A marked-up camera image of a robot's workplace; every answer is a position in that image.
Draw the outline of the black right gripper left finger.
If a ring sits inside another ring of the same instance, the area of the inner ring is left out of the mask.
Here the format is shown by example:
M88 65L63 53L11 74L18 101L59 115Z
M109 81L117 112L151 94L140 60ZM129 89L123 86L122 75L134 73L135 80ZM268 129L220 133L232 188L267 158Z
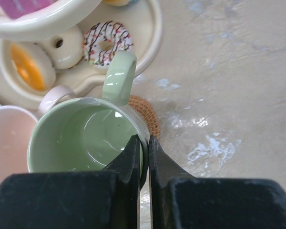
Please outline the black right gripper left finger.
M14 174L0 184L0 229L137 229L140 140L103 170Z

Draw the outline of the woven coaster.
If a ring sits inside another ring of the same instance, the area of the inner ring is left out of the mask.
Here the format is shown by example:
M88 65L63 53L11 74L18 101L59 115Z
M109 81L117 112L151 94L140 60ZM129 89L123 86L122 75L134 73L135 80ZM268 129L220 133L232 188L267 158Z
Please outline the woven coaster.
M144 119L150 134L159 140L161 137L160 123L152 105L147 100L134 95L130 96L128 104Z

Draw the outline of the sprinkled white donut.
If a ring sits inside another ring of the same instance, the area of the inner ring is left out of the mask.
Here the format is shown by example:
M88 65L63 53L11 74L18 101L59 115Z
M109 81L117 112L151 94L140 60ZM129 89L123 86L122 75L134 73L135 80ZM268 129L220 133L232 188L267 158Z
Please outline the sprinkled white donut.
M132 52L134 47L129 30L117 21L99 22L83 37L85 61L101 70L108 69L118 51Z

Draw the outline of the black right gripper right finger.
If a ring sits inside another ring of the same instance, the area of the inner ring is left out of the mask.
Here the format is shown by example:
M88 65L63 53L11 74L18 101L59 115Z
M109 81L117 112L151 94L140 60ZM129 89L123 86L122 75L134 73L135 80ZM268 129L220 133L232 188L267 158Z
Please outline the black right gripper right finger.
M286 229L286 192L269 179L196 178L149 140L153 229Z

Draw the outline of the pink cake slice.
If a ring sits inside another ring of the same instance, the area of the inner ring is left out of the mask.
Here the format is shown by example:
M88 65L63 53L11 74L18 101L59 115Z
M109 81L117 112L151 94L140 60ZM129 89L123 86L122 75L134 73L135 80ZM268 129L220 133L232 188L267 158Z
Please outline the pink cake slice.
M11 19L37 12L53 3L55 0L0 0L0 8Z

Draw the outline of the green cup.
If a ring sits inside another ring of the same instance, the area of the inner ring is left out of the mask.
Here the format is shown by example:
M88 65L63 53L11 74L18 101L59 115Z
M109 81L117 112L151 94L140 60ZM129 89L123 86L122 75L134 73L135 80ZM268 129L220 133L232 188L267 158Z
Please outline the green cup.
M118 51L107 71L101 98L72 98L57 104L42 101L27 150L31 173L102 170L138 135L140 184L146 182L150 133L129 104L137 58Z

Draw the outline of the pink cup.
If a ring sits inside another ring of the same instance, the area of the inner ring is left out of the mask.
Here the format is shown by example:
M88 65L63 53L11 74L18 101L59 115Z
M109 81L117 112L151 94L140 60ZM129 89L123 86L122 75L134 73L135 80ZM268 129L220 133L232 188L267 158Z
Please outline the pink cup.
M64 98L74 98L67 86L59 85L44 96L36 112L19 106L0 106L0 183L14 173L27 173L26 156L38 120Z

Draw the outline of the white chocolate-drizzle donut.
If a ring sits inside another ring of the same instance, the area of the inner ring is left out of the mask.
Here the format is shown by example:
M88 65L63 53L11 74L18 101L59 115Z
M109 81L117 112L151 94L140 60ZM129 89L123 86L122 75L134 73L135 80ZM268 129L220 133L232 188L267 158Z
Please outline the white chocolate-drizzle donut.
M51 58L36 43L13 42L10 57L20 78L36 91L49 90L56 81L56 71Z

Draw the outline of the cream plain donut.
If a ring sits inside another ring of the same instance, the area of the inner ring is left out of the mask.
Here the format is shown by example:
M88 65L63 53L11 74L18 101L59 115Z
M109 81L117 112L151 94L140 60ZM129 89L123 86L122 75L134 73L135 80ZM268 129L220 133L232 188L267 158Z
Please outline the cream plain donut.
M75 66L83 57L83 34L75 25L65 32L39 42L58 70Z

